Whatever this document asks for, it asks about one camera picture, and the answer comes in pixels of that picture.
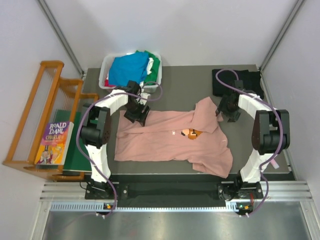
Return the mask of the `pink t shirt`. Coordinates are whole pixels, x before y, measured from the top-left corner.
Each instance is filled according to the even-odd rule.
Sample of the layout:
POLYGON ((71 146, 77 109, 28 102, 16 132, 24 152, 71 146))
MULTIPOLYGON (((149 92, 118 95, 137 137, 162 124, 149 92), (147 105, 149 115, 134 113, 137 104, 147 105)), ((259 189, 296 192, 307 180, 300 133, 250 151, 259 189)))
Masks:
POLYGON ((132 123, 120 111, 115 161, 188 161, 195 171, 226 178, 233 165, 223 121, 210 97, 191 111, 151 110, 145 126, 132 123))

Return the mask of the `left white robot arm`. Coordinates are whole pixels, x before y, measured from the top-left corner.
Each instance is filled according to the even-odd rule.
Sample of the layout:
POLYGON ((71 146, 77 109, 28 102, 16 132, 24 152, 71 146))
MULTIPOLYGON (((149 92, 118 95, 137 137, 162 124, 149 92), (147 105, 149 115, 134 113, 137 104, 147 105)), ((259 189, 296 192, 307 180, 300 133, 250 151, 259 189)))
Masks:
POLYGON ((146 105, 148 95, 135 81, 127 86, 118 86, 104 98, 83 106, 84 114, 76 135, 79 151, 91 165, 91 179, 87 191, 94 190, 102 198, 109 198, 115 188, 109 182, 111 171, 108 166, 107 143, 111 135, 112 114, 125 107, 124 117, 132 123, 145 126, 150 107, 146 105))

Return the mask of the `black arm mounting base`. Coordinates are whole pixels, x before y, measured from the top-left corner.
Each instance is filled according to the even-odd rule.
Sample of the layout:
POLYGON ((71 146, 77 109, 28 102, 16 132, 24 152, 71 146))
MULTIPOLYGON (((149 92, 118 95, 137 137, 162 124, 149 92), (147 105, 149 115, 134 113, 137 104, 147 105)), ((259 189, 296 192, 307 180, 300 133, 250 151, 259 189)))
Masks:
POLYGON ((119 201, 138 197, 200 197, 213 201, 259 200, 263 190, 259 182, 247 183, 237 174, 226 179, 209 174, 115 174, 111 178, 115 191, 108 183, 97 183, 88 177, 86 200, 119 201))

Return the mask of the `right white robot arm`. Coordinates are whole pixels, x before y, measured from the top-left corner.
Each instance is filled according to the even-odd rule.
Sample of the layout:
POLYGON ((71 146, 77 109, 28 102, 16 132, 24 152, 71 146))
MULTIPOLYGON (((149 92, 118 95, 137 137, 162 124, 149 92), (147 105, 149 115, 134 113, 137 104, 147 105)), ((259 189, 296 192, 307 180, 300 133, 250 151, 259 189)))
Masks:
POLYGON ((240 111, 253 118, 251 135, 252 152, 245 166, 238 172, 232 185, 220 186, 221 197, 246 199, 250 196, 262 198, 261 175, 269 163, 290 145, 290 115, 287 110, 277 110, 263 102, 252 91, 246 92, 241 80, 231 84, 216 111, 224 114, 229 122, 236 122, 240 111))

